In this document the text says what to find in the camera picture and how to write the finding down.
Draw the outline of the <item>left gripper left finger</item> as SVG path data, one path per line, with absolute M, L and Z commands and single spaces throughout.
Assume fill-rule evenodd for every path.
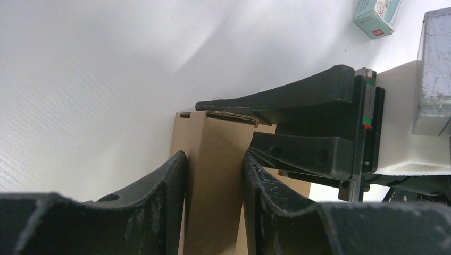
M 1 254 L 177 254 L 188 172 L 177 151 L 98 201 L 1 194 Z

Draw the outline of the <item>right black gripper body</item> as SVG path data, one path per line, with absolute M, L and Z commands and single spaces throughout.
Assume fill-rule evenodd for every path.
M 367 79 L 362 119 L 362 125 L 365 129 L 365 144 L 362 169 L 357 175 L 357 180 L 338 181 L 330 178 L 321 178 L 315 174 L 294 173 L 282 170 L 278 171 L 278 175 L 283 177 L 338 188 L 338 199 L 347 202 L 363 201 L 364 192 L 370 189 L 370 185 L 365 180 L 365 175 L 366 173 L 374 173 L 377 170 L 381 137 L 381 122 L 385 99 L 385 90 L 376 87 L 376 71 L 363 67 L 355 71 L 355 74 L 364 76 Z

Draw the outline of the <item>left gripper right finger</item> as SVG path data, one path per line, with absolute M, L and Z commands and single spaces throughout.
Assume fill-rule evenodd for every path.
M 432 202 L 315 202 L 246 153 L 249 254 L 450 254 L 450 207 Z

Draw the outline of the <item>brown cardboard box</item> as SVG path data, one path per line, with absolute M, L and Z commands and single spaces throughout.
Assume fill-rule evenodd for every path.
M 170 153 L 185 152 L 189 164 L 179 254 L 248 254 L 241 174 L 254 132 L 275 126 L 226 112 L 176 113 Z

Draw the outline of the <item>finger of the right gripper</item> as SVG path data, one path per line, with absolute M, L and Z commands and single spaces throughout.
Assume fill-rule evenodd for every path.
M 265 125 L 295 119 L 295 111 L 334 103 L 353 102 L 355 70 L 336 65 L 290 84 L 222 100 L 199 101 L 197 111 L 229 112 L 251 116 Z
M 352 176 L 354 143 L 344 138 L 254 132 L 249 149 L 264 167 L 342 181 Z

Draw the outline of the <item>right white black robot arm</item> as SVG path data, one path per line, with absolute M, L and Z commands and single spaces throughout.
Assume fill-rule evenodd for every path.
M 200 101 L 197 111 L 236 113 L 275 125 L 254 133 L 249 150 L 280 175 L 340 190 L 344 201 L 362 201 L 370 185 L 415 194 L 423 201 L 450 202 L 450 176 L 377 173 L 385 90 L 375 75 L 335 65 L 274 89 L 235 99 Z

